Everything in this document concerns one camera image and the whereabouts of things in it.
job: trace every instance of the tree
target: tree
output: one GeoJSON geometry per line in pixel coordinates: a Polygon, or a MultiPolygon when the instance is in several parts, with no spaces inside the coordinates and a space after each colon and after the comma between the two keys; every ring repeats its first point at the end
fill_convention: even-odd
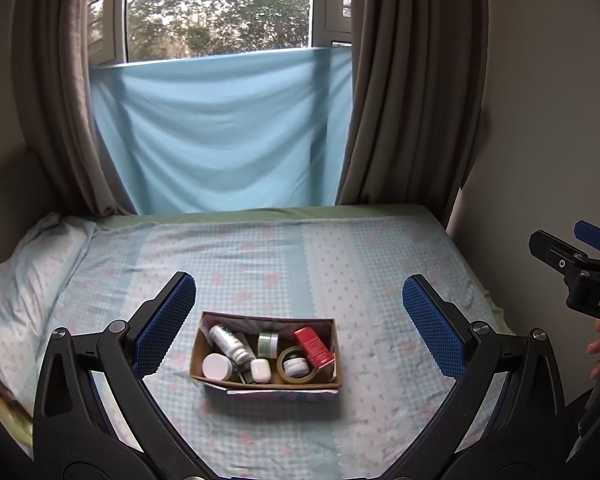
{"type": "Polygon", "coordinates": [[[309,0],[131,0],[131,60],[307,46],[309,0]]]}

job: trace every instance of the red box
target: red box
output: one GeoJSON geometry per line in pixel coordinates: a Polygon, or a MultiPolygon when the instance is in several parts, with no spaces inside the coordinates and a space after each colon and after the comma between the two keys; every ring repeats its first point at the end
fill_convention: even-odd
{"type": "Polygon", "coordinates": [[[324,368],[334,362],[335,358],[327,346],[309,326],[296,330],[296,340],[302,347],[309,361],[315,368],[324,368]]]}

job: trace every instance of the open box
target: open box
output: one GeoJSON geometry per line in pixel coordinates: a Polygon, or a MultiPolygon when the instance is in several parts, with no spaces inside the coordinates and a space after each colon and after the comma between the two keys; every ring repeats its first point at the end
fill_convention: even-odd
{"type": "Polygon", "coordinates": [[[200,326],[196,333],[191,352],[189,375],[205,386],[226,391],[230,395],[250,396],[285,396],[285,394],[313,394],[320,396],[332,396],[338,393],[342,386],[340,367],[340,349],[338,348],[338,337],[336,325],[333,319],[287,319],[280,317],[253,317],[236,316],[234,314],[219,314],[217,312],[203,312],[200,326]],[[275,360],[270,360],[271,382],[269,384],[243,384],[231,381],[215,381],[207,379],[202,374],[202,361],[213,352],[219,352],[214,348],[209,337],[209,330],[216,324],[223,324],[234,333],[242,332],[251,348],[257,348],[257,338],[260,332],[275,332],[279,335],[278,352],[285,348],[296,346],[294,332],[305,326],[314,329],[323,343],[331,350],[335,357],[333,365],[329,365],[318,371],[311,383],[286,384],[278,373],[275,360]]]}

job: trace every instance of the green bed sheet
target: green bed sheet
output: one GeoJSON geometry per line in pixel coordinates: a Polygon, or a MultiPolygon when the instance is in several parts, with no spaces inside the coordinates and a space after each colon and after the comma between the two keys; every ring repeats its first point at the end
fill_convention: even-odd
{"type": "MultiPolygon", "coordinates": [[[[226,223],[226,222],[259,222],[285,221],[307,219],[336,219],[336,218],[382,218],[387,216],[410,216],[421,214],[426,209],[413,204],[395,205],[337,205],[296,208],[263,208],[246,211],[224,211],[209,213],[186,213],[174,216],[110,216],[98,221],[102,229],[113,230],[150,222],[156,224],[189,224],[189,223],[226,223]]],[[[475,286],[483,294],[493,316],[498,323],[501,333],[513,334],[504,320],[504,312],[491,299],[489,291],[485,290],[468,263],[464,262],[467,272],[475,286]]]]}

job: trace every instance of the screw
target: screw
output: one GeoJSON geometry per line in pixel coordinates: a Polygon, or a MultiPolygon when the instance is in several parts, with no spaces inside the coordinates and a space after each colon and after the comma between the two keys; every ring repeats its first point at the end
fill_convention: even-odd
{"type": "Polygon", "coordinates": [[[51,337],[53,339],[62,339],[65,335],[66,335],[66,329],[65,328],[56,328],[51,333],[51,337]]]}
{"type": "Polygon", "coordinates": [[[474,332],[480,335],[485,335],[489,333],[489,325],[487,325],[485,322],[483,321],[476,321],[474,323],[474,332]]]}
{"type": "Polygon", "coordinates": [[[121,319],[112,321],[109,324],[109,332],[113,332],[114,334],[117,334],[118,332],[122,332],[125,329],[125,326],[126,326],[126,323],[124,321],[122,321],[121,319]]]}
{"type": "Polygon", "coordinates": [[[538,341],[546,341],[546,332],[544,330],[536,328],[534,330],[534,337],[538,339],[538,341]]]}

